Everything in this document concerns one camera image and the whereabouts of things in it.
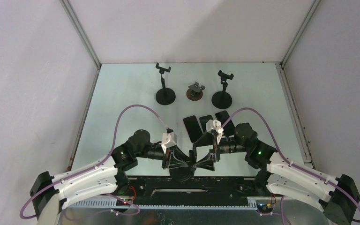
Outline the black phone pink case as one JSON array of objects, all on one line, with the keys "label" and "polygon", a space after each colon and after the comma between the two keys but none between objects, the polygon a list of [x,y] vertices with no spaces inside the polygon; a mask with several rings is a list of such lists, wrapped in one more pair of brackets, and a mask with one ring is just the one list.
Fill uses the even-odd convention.
[{"label": "black phone pink case", "polygon": [[188,133],[191,143],[195,143],[203,135],[197,117],[192,115],[183,119],[186,131]]}]

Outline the black smartphone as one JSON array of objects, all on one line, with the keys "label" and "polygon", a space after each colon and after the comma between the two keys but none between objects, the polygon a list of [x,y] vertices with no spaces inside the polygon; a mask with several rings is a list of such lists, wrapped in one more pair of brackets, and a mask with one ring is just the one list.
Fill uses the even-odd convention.
[{"label": "black smartphone", "polygon": [[[215,117],[223,125],[230,118],[230,115],[227,110],[224,110],[215,113]],[[232,120],[229,120],[229,122],[227,122],[226,126],[224,127],[224,136],[227,137],[233,136],[234,130],[235,130],[234,123],[232,122]]]}]

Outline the small teal phone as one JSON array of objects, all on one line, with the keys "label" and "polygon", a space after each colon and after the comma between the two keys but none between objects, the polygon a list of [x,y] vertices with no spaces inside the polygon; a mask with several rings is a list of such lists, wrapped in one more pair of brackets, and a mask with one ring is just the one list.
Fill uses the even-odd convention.
[{"label": "small teal phone", "polygon": [[206,131],[206,124],[209,120],[214,120],[214,118],[211,115],[206,115],[199,118],[203,133]]}]

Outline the black round-base phone stand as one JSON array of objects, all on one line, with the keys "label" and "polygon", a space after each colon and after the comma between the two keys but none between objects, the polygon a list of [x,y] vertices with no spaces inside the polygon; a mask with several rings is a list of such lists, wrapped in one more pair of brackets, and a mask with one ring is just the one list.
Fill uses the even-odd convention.
[{"label": "black round-base phone stand", "polygon": [[221,91],[216,92],[211,99],[212,104],[218,109],[227,109],[232,105],[233,99],[232,96],[226,91],[228,82],[227,80],[232,80],[234,74],[226,74],[222,70],[218,71],[218,76],[220,77],[223,88]]}]

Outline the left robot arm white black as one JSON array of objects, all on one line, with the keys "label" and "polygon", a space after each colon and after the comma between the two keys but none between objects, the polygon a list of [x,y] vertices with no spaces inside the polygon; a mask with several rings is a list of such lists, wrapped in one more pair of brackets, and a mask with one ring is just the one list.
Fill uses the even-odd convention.
[{"label": "left robot arm white black", "polygon": [[187,168],[190,158],[177,146],[177,136],[168,129],[162,140],[150,142],[146,130],[137,130],[105,157],[77,170],[51,175],[39,174],[30,190],[30,203],[39,218],[50,203],[59,214],[79,201],[103,194],[124,195],[129,191],[126,171],[138,165],[138,158],[162,161],[163,169]]}]

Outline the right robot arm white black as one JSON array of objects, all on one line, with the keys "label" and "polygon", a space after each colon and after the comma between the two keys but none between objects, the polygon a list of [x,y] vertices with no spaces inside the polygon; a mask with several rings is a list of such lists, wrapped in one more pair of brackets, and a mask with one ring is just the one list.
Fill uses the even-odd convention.
[{"label": "right robot arm white black", "polygon": [[278,149],[260,141],[249,123],[238,124],[233,137],[224,138],[221,123],[209,120],[205,133],[212,135],[212,149],[195,167],[214,170],[221,154],[245,152],[245,161],[259,171],[254,179],[258,195],[272,193],[306,203],[337,225],[354,221],[360,194],[352,177],[328,175],[284,158]]}]

